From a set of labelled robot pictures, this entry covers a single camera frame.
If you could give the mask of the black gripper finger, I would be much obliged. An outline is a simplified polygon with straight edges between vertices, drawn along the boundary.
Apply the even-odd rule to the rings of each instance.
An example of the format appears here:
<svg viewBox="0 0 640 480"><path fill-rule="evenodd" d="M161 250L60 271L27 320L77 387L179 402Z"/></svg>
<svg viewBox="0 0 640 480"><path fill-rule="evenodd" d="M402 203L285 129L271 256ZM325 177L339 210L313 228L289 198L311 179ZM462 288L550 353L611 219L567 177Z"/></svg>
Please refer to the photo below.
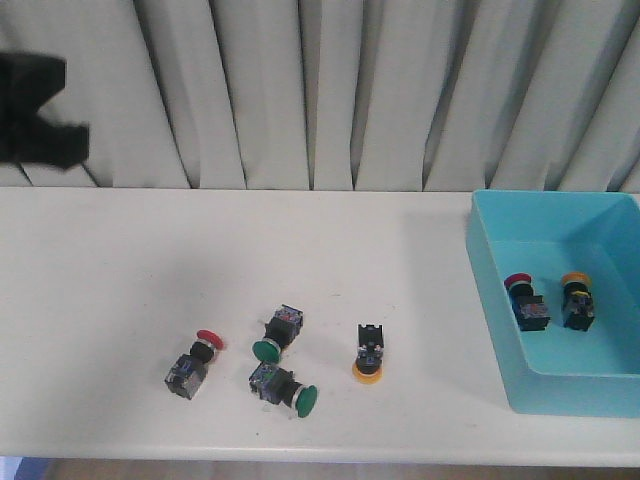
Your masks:
<svg viewBox="0 0 640 480"><path fill-rule="evenodd" d="M14 126L14 146L19 163L69 170L88 159L90 128L88 124L57 125L31 117Z"/></svg>
<svg viewBox="0 0 640 480"><path fill-rule="evenodd" d="M36 115L65 88L66 61L26 52L1 53L1 117L17 120Z"/></svg>

